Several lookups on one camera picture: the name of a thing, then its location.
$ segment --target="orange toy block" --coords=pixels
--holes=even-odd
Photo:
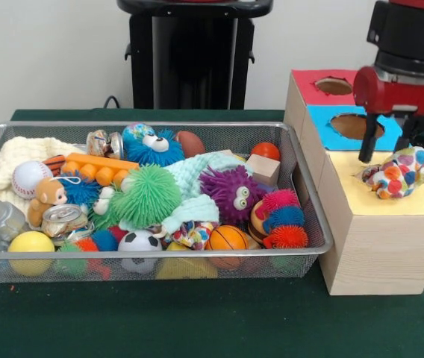
[[[79,172],[87,180],[93,181],[96,179],[101,186],[109,186],[114,183],[114,185],[120,187],[122,181],[132,169],[138,170],[139,164],[125,160],[72,153],[66,158],[63,173],[74,175]]]

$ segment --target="metal basket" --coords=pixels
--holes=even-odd
[[[248,154],[259,142],[272,142],[280,148],[281,168],[278,187],[296,189],[305,213],[309,246],[290,250],[240,251],[155,251],[155,252],[85,252],[85,253],[0,253],[0,283],[97,280],[154,280],[158,278],[245,278],[303,277],[319,254],[333,245],[328,222],[294,130],[274,122],[153,122],[155,129],[192,131],[200,136],[208,151],[231,149]],[[61,141],[84,144],[87,133],[99,128],[108,133],[121,131],[124,122],[9,122],[0,125],[0,149],[15,136],[26,138],[55,137]],[[234,271],[211,268],[211,260],[240,260]],[[149,274],[126,271],[126,260],[152,259],[155,269]],[[29,271],[44,271],[37,276],[17,274],[11,264],[26,265]],[[64,263],[79,264],[85,271],[74,275],[61,270]]]

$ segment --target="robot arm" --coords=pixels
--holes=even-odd
[[[395,151],[409,145],[424,116],[424,0],[376,2],[367,41],[378,46],[378,54],[353,86],[355,103],[368,113],[359,156],[364,163],[374,152],[379,115],[405,120]]]

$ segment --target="yellow ball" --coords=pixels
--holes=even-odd
[[[54,252],[54,245],[44,233],[28,231],[11,242],[8,252]],[[51,264],[52,260],[10,260],[16,273],[30,277],[43,274]]]

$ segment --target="monkey toy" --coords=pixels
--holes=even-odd
[[[43,213],[50,207],[65,204],[68,198],[63,184],[54,178],[42,179],[36,187],[36,198],[30,201],[28,222],[31,227],[40,227]]]

